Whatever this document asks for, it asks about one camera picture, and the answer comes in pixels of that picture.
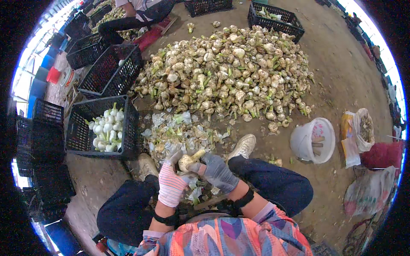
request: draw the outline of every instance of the sleeve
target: sleeve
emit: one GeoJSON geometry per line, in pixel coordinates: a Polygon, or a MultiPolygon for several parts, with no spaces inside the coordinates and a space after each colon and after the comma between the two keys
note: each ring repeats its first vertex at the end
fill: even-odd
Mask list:
{"type": "Polygon", "coordinates": [[[164,234],[163,232],[144,230],[142,242],[139,244],[134,256],[145,255],[150,251],[153,252],[151,255],[157,255],[159,251],[158,239],[164,234]]]}
{"type": "Polygon", "coordinates": [[[120,7],[128,3],[128,0],[115,0],[115,7],[120,7]]]}
{"type": "Polygon", "coordinates": [[[264,227],[268,235],[279,239],[289,255],[294,255],[295,251],[302,251],[309,256],[313,255],[309,242],[300,232],[297,223],[273,203],[269,202],[252,220],[264,227]]]}

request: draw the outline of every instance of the white shirt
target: white shirt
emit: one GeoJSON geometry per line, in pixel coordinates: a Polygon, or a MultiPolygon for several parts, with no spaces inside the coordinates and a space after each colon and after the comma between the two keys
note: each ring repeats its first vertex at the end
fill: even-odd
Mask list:
{"type": "MultiPolygon", "coordinates": [[[[132,4],[132,6],[134,7],[134,9],[136,11],[138,11],[138,10],[139,11],[145,11],[145,10],[147,10],[147,8],[150,8],[154,4],[157,4],[157,3],[161,2],[161,0],[147,0],[146,5],[144,4],[144,0],[115,0],[115,7],[118,8],[120,6],[125,5],[128,2],[130,2],[132,4]]],[[[139,19],[140,21],[144,22],[144,20],[141,18],[141,16],[139,14],[136,14],[135,17],[137,19],[139,19]]],[[[152,19],[148,18],[147,16],[145,16],[145,18],[148,21],[152,20],[152,19]]]]}
{"type": "Polygon", "coordinates": [[[388,88],[390,100],[392,101],[393,104],[396,103],[396,90],[394,89],[394,85],[388,84],[387,88],[388,88]]]}

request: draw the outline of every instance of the black pants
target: black pants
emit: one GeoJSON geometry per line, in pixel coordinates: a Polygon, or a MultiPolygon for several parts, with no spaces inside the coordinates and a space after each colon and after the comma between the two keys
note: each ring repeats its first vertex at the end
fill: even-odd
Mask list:
{"type": "MultiPolygon", "coordinates": [[[[260,159],[237,156],[228,162],[230,170],[251,182],[265,199],[284,208],[289,217],[301,212],[313,198],[307,178],[260,159]]],[[[105,236],[138,246],[142,232],[151,224],[153,212],[143,210],[159,190],[158,178],[148,175],[145,182],[127,180],[101,207],[97,226],[105,236]]]]}
{"type": "Polygon", "coordinates": [[[122,38],[117,33],[117,31],[140,29],[142,27],[148,27],[153,24],[157,24],[163,21],[169,15],[172,8],[177,2],[178,1],[162,0],[161,2],[148,8],[146,11],[137,11],[137,14],[139,14],[144,19],[144,22],[141,22],[135,17],[127,17],[107,21],[98,26],[98,33],[102,38],[104,38],[112,45],[122,44],[124,38],[122,38]],[[147,21],[144,15],[152,19],[152,21],[147,21]]]}

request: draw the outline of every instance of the black wristband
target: black wristband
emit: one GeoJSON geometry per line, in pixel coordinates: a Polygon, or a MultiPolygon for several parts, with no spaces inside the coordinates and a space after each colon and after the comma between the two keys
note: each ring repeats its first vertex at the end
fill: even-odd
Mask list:
{"type": "Polygon", "coordinates": [[[234,202],[234,205],[237,208],[242,208],[245,205],[249,204],[249,202],[252,201],[252,199],[253,199],[253,190],[249,188],[248,192],[246,192],[246,194],[241,199],[238,199],[234,202]]]}
{"type": "Polygon", "coordinates": [[[175,212],[174,215],[163,218],[163,217],[158,216],[157,213],[154,211],[154,219],[167,226],[175,226],[178,222],[178,214],[177,212],[175,212]]]}

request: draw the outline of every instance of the pink striped glove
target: pink striped glove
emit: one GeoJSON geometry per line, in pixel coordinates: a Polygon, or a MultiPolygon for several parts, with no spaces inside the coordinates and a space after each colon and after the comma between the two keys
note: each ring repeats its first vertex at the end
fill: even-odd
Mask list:
{"type": "Polygon", "coordinates": [[[178,150],[170,159],[165,159],[159,172],[158,200],[169,207],[177,207],[182,193],[193,176],[185,174],[178,176],[175,173],[175,164],[182,157],[182,150],[178,150]]]}

